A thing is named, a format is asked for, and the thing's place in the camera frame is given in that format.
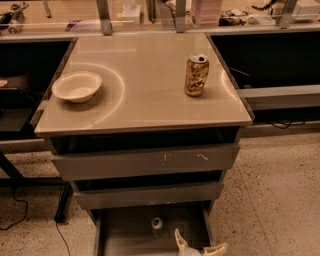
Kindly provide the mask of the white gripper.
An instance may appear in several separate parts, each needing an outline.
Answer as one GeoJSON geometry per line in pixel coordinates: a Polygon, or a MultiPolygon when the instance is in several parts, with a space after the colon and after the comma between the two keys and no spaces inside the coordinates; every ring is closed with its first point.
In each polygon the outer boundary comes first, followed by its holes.
{"type": "Polygon", "coordinates": [[[221,243],[213,247],[204,247],[203,254],[201,254],[197,249],[188,247],[188,243],[181,236],[178,229],[175,229],[174,235],[179,250],[179,256],[224,256],[227,252],[228,244],[221,243]]]}

